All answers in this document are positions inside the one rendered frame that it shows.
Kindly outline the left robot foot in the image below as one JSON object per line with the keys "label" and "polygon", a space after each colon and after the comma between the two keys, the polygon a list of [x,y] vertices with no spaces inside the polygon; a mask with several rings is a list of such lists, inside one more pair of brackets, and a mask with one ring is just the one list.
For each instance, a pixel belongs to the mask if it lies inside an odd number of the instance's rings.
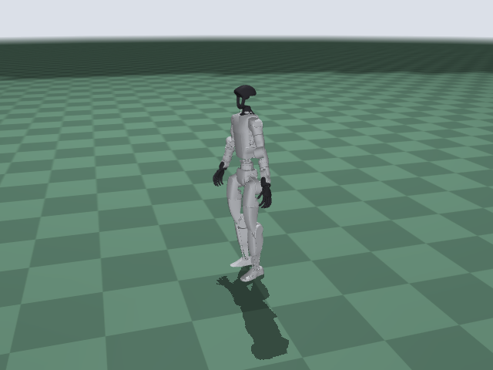
{"label": "left robot foot", "polygon": [[240,277],[240,280],[251,281],[262,274],[264,274],[264,270],[262,266],[260,266],[260,269],[258,271],[255,271],[255,269],[251,268],[248,272],[246,272],[243,276]]}

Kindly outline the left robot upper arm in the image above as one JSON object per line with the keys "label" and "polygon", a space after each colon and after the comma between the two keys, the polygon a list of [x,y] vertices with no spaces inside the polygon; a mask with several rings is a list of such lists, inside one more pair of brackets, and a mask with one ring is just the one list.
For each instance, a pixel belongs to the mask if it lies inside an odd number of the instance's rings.
{"label": "left robot upper arm", "polygon": [[264,146],[264,136],[263,136],[263,123],[261,119],[252,117],[248,119],[248,127],[253,134],[253,139],[256,144],[256,149],[253,151],[254,156],[257,159],[263,158],[262,148]]}

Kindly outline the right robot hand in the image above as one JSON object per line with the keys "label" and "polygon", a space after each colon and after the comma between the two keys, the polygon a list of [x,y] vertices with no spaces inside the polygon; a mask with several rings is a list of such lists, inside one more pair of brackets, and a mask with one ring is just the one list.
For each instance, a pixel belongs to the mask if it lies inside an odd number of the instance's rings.
{"label": "right robot hand", "polygon": [[[214,176],[213,176],[213,182],[214,182],[214,185],[215,186],[221,186],[221,184],[223,185],[223,175],[224,175],[224,170],[226,170],[227,168],[223,168],[224,166],[224,162],[222,161],[219,165],[219,169],[215,172]],[[218,181],[218,183],[217,183]],[[221,182],[221,184],[220,184]],[[219,184],[219,185],[218,185]]]}

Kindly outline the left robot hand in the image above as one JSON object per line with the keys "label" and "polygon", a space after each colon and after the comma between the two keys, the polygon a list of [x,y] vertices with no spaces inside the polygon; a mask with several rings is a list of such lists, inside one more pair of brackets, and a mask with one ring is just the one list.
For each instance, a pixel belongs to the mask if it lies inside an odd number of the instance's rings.
{"label": "left robot hand", "polygon": [[272,200],[271,200],[271,191],[270,191],[270,183],[266,183],[266,178],[265,177],[262,177],[260,181],[261,181],[262,192],[258,196],[258,199],[263,194],[263,201],[261,202],[261,204],[259,204],[259,206],[263,205],[263,203],[265,202],[264,205],[261,208],[268,208],[271,205],[271,203],[272,203]]}

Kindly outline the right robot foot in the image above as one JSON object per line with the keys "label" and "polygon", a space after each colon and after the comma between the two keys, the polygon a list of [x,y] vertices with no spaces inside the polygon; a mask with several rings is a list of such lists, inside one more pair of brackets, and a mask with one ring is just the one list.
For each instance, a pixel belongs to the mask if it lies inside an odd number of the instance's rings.
{"label": "right robot foot", "polygon": [[[245,259],[248,259],[248,257],[247,258],[245,257]],[[232,264],[230,264],[231,267],[243,267],[247,265],[252,265],[250,256],[248,260],[243,260],[243,258],[240,258],[238,261],[235,261]]]}

